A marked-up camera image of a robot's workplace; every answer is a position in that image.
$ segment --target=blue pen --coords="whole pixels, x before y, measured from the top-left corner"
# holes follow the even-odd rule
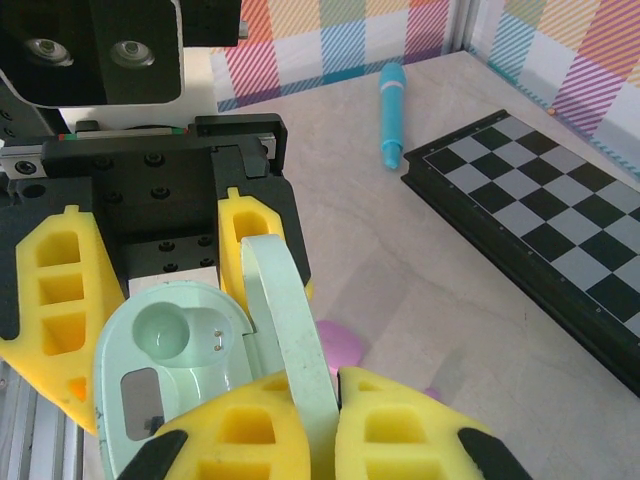
[[[387,63],[380,72],[380,150],[387,168],[400,165],[404,148],[404,89],[407,77],[402,66]]]

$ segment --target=pink object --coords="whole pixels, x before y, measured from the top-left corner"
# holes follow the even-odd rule
[[[336,375],[340,367],[354,367],[360,364],[364,347],[351,330],[330,322],[316,322],[324,356],[329,364],[329,371]]]

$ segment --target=screw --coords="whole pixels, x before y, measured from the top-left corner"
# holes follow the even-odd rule
[[[118,192],[109,192],[106,193],[102,199],[106,202],[109,203],[111,205],[117,205],[118,203],[122,202],[122,194],[118,193]]]
[[[162,242],[160,245],[158,245],[158,250],[160,250],[161,252],[170,252],[174,248],[176,248],[176,244],[173,242]]]
[[[213,240],[211,240],[211,237],[200,237],[200,240],[198,240],[198,245],[201,247],[208,247],[212,243]]]
[[[159,167],[164,164],[164,157],[159,153],[149,153],[144,156],[144,163],[149,167]]]
[[[18,163],[16,163],[16,171],[18,173],[21,173],[22,175],[33,175],[34,173],[36,173],[36,170],[38,170],[36,166],[31,162],[27,162],[26,160],[20,160]]]
[[[109,170],[113,168],[113,159],[109,157],[99,157],[93,161],[93,166],[98,170]]]
[[[151,189],[151,196],[156,200],[164,200],[169,195],[171,195],[171,192],[168,188],[156,187]]]

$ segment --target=colorful plaid backdrop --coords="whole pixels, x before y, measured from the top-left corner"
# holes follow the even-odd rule
[[[220,111],[447,53],[450,0],[244,0],[249,40],[211,56]]]
[[[471,45],[640,180],[639,0],[486,0]]]

